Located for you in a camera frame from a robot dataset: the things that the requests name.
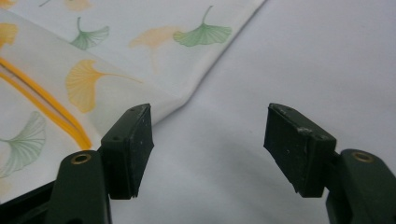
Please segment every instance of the metal rivet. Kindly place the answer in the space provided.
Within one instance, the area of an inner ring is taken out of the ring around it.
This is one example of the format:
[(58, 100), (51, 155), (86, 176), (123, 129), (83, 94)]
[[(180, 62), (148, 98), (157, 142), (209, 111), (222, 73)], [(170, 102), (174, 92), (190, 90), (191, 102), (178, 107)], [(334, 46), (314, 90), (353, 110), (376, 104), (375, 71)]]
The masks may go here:
[(357, 160), (357, 161), (362, 161), (362, 162), (367, 162), (371, 163), (374, 161), (374, 157), (371, 156), (370, 154), (364, 153), (364, 152), (353, 152), (352, 156)]
[(75, 157), (73, 157), (71, 162), (72, 162), (72, 164), (79, 165), (79, 164), (89, 161), (90, 159), (91, 159), (90, 154), (83, 153), (83, 154), (78, 154)]

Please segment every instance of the white surface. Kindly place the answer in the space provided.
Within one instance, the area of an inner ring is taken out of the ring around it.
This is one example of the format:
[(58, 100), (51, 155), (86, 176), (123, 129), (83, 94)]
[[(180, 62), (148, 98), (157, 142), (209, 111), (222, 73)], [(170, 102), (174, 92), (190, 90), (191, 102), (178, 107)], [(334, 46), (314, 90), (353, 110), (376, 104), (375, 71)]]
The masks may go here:
[(396, 173), (396, 2), (269, 0), (191, 101), (154, 127), (123, 223), (329, 223), (262, 147), (268, 104), (299, 110)]

